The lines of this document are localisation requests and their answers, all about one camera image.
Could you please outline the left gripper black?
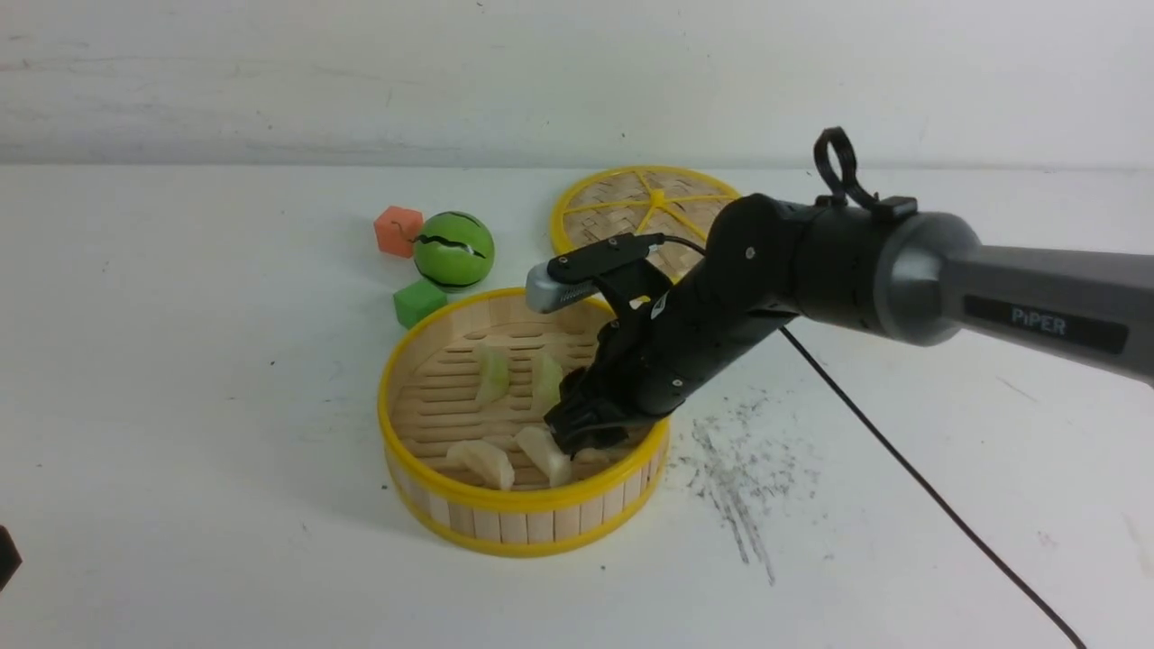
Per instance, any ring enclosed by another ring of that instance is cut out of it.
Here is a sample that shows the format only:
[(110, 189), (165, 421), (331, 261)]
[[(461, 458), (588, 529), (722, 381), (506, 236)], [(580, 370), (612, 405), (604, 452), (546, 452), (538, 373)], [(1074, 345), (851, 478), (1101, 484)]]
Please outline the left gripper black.
[(0, 590), (3, 591), (5, 587), (12, 582), (12, 577), (18, 570), (18, 567), (23, 562), (23, 558), (20, 554), (16, 543), (13, 539), (12, 534), (5, 525), (0, 525)]

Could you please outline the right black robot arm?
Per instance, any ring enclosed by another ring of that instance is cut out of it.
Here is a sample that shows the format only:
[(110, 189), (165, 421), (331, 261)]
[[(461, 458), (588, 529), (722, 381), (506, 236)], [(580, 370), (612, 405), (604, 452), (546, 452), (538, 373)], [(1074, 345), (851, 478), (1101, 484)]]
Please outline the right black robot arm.
[(614, 312), (593, 361), (562, 379), (545, 412), (562, 452), (609, 447), (666, 418), (797, 318), (923, 348), (975, 330), (1151, 383), (1149, 255), (986, 245), (912, 197), (739, 197), (683, 279), (650, 262), (670, 241), (614, 234), (531, 270), (532, 311), (599, 293)]

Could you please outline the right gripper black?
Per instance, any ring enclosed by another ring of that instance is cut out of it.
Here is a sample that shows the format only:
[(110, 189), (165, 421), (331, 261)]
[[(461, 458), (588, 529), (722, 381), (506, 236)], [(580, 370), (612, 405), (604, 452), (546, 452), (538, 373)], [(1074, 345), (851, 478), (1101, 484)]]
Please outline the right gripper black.
[(594, 361), (545, 415), (561, 452), (609, 447), (624, 440), (627, 428), (666, 418), (795, 319), (721, 294), (736, 286), (736, 279), (714, 285), (707, 271), (694, 270), (655, 301), (607, 324)]

